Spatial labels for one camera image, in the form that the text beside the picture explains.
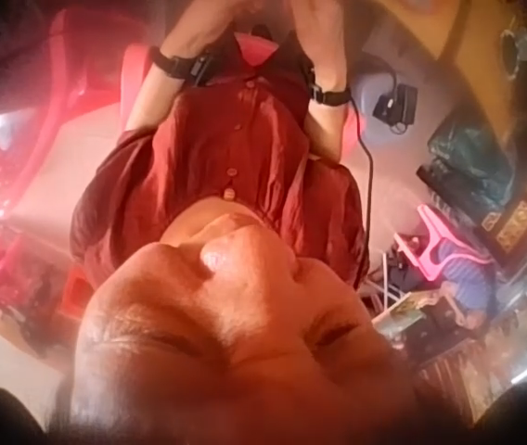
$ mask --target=cable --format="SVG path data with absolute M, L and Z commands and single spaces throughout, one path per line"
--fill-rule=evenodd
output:
M 381 68 L 385 69 L 390 74 L 390 76 L 392 76 L 392 93 L 390 94 L 390 96 L 392 97 L 392 99 L 395 99 L 398 85 L 397 72 L 395 71 L 395 68 L 390 65 L 387 60 L 379 56 L 375 56 L 374 54 L 362 51 L 360 55 L 362 56 L 360 63 L 368 62 L 369 60 L 371 60 L 372 62 L 374 61 L 376 65 L 379 64 Z
M 371 152 L 368 150 L 368 148 L 365 145 L 365 142 L 363 141 L 363 131 L 362 131 L 362 124 L 360 121 L 360 111 L 358 110 L 358 106 L 356 105 L 356 101 L 354 100 L 354 97 L 350 96 L 350 102 L 354 108 L 354 112 L 356 114 L 356 137 L 358 139 L 358 143 L 360 144 L 360 147 L 363 148 L 363 151 L 366 154 L 366 158 L 368 159 L 368 184 L 367 184 L 367 190 L 366 190 L 366 221 L 365 221 L 365 241 L 363 243 L 364 251 L 363 251 L 363 259 L 360 261 L 360 264 L 358 265 L 358 270 L 356 271 L 356 281 L 355 285 L 360 286 L 360 284 L 363 281 L 363 269 L 365 267 L 365 253 L 367 255 L 370 254 L 369 250 L 369 240 L 370 240 L 370 233 L 371 233 L 371 210 L 373 205 L 373 175 L 375 174 L 375 161 L 373 160 L 373 155 L 371 155 Z

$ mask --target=red shirt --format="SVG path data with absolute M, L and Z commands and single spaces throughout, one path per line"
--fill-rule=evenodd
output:
M 124 133 L 73 216 L 72 253 L 91 284 L 195 202 L 226 195 L 354 286 L 366 261 L 358 188 L 346 168 L 309 159 L 307 103 L 291 79 L 245 70 L 186 89 L 158 129 Z

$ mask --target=nose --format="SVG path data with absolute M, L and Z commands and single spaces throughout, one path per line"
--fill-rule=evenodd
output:
M 226 215 L 205 233 L 202 263 L 228 279 L 269 281 L 290 279 L 297 272 L 292 249 L 272 230 L 245 215 Z
M 221 221 L 213 233 L 199 251 L 200 266 L 210 273 L 197 298 L 216 337 L 236 346 L 240 338 L 273 330 L 288 334 L 289 312 L 299 297 L 292 249 L 260 223 L 240 218 Z

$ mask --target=black wrist strap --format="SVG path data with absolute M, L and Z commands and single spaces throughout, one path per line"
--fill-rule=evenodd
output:
M 309 84 L 311 98 L 318 104 L 327 105 L 328 107 L 340 107 L 350 102 L 352 94 L 350 88 L 344 91 L 327 91 L 324 92 L 316 83 Z
M 201 84 L 204 73 L 212 63 L 212 55 L 204 53 L 195 58 L 166 57 L 157 46 L 150 48 L 150 60 L 167 76 L 180 81 Z

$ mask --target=shirt button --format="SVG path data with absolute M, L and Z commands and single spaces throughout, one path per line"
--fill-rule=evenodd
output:
M 223 198 L 225 201 L 234 201 L 237 194 L 235 193 L 235 190 L 232 188 L 225 189 L 225 194 L 223 195 Z

